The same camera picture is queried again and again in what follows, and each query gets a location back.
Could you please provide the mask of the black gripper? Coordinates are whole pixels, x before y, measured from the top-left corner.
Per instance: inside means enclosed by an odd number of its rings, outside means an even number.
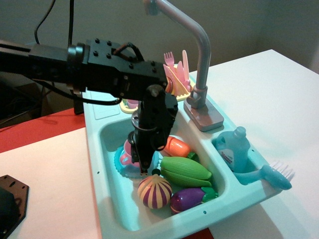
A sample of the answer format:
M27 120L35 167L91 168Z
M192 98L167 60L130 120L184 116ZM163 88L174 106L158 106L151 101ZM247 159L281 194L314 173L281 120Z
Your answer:
M140 114L133 112L131 121L134 130L129 133L128 142L131 144L132 163L140 161L141 175L147 175L153 154L163 150L167 143L174 124L174 115L168 113L156 116L155 119L149 119L147 121L154 125L148 127L141 125Z

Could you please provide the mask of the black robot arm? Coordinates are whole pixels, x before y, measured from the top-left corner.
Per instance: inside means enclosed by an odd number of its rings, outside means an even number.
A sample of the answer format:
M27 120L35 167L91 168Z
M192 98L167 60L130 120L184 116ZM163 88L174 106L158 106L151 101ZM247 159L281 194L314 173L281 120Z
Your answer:
M67 49L42 44L33 46L0 43L0 69L23 75L62 94L54 83L64 83L72 91L70 98L86 90L109 93L112 101L82 99L84 103L112 106L122 100L136 100L132 115L134 131L128 136L132 160L147 174L153 154L162 150L175 122L177 99L166 92L164 67L143 59L139 49L126 43L95 39Z

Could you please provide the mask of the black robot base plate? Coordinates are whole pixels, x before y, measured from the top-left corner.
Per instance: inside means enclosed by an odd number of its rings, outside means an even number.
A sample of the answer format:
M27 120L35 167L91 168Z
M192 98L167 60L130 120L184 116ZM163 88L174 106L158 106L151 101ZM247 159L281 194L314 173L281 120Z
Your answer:
M4 175L0 177L0 238L7 239L26 217L29 186Z

